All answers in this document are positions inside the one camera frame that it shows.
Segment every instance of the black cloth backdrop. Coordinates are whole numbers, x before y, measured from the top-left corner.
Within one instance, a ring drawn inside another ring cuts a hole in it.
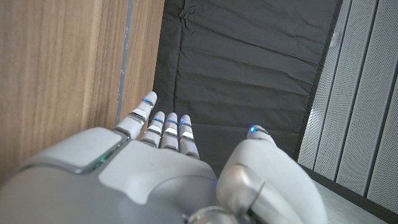
[[[165,1],[157,109],[191,116],[216,175],[253,124],[293,156],[337,3]]]

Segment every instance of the white robotic hand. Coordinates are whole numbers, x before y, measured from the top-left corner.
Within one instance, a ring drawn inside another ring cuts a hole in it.
[[[218,203],[237,216],[265,223],[326,223],[313,180],[269,133],[252,126],[226,163],[216,187]]]
[[[310,177],[253,126],[219,180],[199,160],[190,117],[157,112],[154,92],[110,131],[78,133],[0,185],[4,223],[326,223]]]
[[[136,139],[156,100],[155,92],[148,93],[137,108],[116,126],[115,130],[127,134],[131,139]],[[191,119],[188,115],[183,115],[178,124],[175,113],[170,113],[165,120],[164,113],[157,112],[141,137],[141,142],[155,148],[170,149],[199,159],[198,149],[193,140]]]

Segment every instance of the gray metal wall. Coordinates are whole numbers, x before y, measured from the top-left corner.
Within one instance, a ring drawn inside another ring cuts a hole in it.
[[[398,1],[343,0],[336,32],[298,162],[398,213]]]

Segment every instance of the robot finger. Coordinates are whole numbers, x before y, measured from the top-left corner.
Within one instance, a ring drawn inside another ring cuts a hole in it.
[[[198,148],[193,140],[191,118],[188,115],[182,116],[179,127],[180,131],[178,141],[180,143],[180,152],[187,156],[199,159]]]
[[[250,127],[247,135],[248,139],[260,139],[260,140],[266,140],[269,141],[273,144],[275,144],[273,138],[271,135],[268,133],[267,130],[265,130],[263,127],[260,125],[253,125]]]
[[[170,113],[164,124],[164,132],[160,142],[160,148],[171,149],[178,152],[177,134],[177,115],[175,113]]]
[[[163,124],[164,113],[159,111],[155,114],[154,119],[142,136],[141,142],[152,147],[158,147],[160,142],[160,135],[162,134]]]
[[[137,108],[117,124],[114,130],[126,134],[131,139],[136,139],[141,132],[143,125],[147,121],[149,113],[154,107],[156,100],[156,93],[153,91],[149,92],[138,104]]]

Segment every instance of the wooden wall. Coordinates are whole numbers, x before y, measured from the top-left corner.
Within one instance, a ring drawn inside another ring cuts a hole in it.
[[[116,120],[128,0],[0,2],[0,182]],[[122,118],[152,89],[164,0],[134,0]]]

